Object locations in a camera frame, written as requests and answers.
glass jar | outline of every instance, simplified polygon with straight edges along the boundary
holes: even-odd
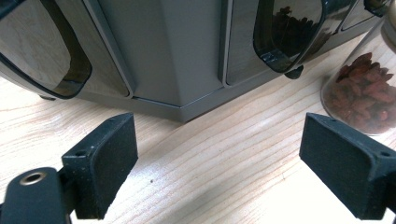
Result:
[[[348,56],[321,91],[330,116],[366,134],[396,126],[396,6]]]

light wood surface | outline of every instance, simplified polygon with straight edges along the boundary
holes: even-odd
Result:
[[[316,58],[297,80],[277,78],[186,124],[135,114],[135,168],[105,220],[74,223],[361,223],[298,156],[305,113],[325,114],[321,85],[357,43]],[[20,173],[60,169],[69,148],[125,112],[44,101],[1,78],[0,198]],[[375,139],[396,148],[394,136]]]

wooden table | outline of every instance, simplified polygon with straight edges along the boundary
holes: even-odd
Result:
[[[361,223],[298,156],[305,113],[325,114],[320,88],[357,43],[311,61],[297,80],[279,77],[186,124],[135,114],[136,166],[105,220],[74,223]],[[68,149],[125,112],[44,101],[1,78],[0,198],[20,173],[60,169]],[[394,136],[376,140],[396,148]]]

gray plastic appliance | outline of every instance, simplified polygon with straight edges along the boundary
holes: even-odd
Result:
[[[3,0],[0,71],[43,97],[188,121],[376,21],[362,0]]]

screw hole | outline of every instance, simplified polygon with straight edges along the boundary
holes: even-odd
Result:
[[[85,152],[85,151],[78,151],[78,152],[76,152],[76,156],[78,156],[78,157],[83,157],[83,156],[85,156],[87,153]]]
[[[44,179],[46,175],[47,175],[46,173],[42,173],[42,172],[27,175],[20,181],[20,184],[24,186],[33,185]]]
[[[381,156],[389,157],[390,154],[388,152],[381,152]]]

